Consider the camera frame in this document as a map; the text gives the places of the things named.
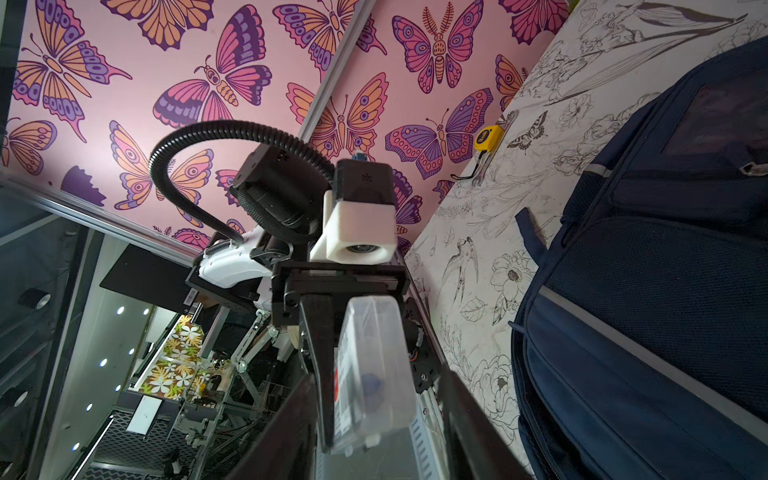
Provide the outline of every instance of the clear plastic box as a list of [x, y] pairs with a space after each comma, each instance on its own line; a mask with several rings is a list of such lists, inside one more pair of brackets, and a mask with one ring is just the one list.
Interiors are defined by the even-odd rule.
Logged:
[[415, 390], [400, 308], [391, 296], [358, 296], [346, 307], [336, 354], [332, 453], [351, 455], [415, 418]]

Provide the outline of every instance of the yellow tape measure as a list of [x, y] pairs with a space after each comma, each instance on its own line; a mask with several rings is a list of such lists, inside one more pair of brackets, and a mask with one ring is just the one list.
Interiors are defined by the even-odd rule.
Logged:
[[475, 149], [477, 151], [492, 151], [502, 141], [504, 129], [500, 125], [491, 125], [483, 128], [475, 137]]

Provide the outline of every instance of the camera lens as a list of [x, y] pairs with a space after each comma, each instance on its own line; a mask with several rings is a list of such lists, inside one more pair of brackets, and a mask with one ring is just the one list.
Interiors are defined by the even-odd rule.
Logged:
[[376, 245], [352, 245], [346, 249], [354, 253], [371, 253], [379, 248]]

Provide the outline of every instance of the navy blue backpack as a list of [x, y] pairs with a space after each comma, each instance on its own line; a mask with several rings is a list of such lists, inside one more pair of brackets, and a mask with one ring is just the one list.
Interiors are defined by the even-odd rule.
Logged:
[[768, 38], [584, 170], [512, 326], [537, 478], [768, 478]]

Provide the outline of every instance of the barcode sticker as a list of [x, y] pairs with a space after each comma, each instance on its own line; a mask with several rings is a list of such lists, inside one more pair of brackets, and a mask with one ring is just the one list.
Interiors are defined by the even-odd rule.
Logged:
[[192, 305], [192, 302], [194, 301], [194, 297], [197, 296], [197, 290], [192, 288], [190, 289], [190, 292], [187, 294], [187, 298], [184, 299], [184, 305], [189, 306]]

